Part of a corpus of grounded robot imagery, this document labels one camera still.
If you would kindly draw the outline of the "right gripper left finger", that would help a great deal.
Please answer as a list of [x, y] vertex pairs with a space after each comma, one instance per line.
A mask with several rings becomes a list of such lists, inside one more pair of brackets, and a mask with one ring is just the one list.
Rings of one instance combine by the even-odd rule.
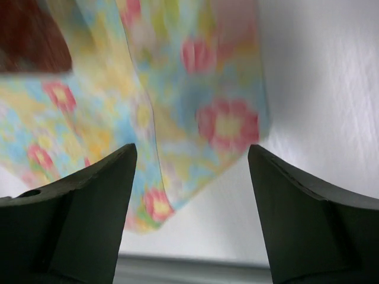
[[1, 199], [2, 283], [112, 283], [137, 161], [134, 144]]

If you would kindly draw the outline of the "red plaid skirt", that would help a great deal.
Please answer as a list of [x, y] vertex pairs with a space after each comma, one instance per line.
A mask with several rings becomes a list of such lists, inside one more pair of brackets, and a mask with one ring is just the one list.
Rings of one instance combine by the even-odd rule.
[[63, 73], [72, 58], [46, 1], [1, 1], [1, 73]]

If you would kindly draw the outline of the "pastel floral cloth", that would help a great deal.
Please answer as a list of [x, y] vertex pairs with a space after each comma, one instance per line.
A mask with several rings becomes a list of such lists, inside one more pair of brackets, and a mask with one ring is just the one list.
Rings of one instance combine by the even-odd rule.
[[1, 73], [1, 166], [29, 187], [134, 144], [146, 233], [268, 134], [255, 1], [46, 2], [72, 69]]

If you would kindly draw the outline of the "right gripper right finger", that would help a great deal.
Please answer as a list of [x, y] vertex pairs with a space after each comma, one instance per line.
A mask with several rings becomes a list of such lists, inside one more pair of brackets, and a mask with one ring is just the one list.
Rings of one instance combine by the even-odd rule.
[[377, 283], [378, 200], [335, 186], [261, 146], [250, 176], [274, 283]]

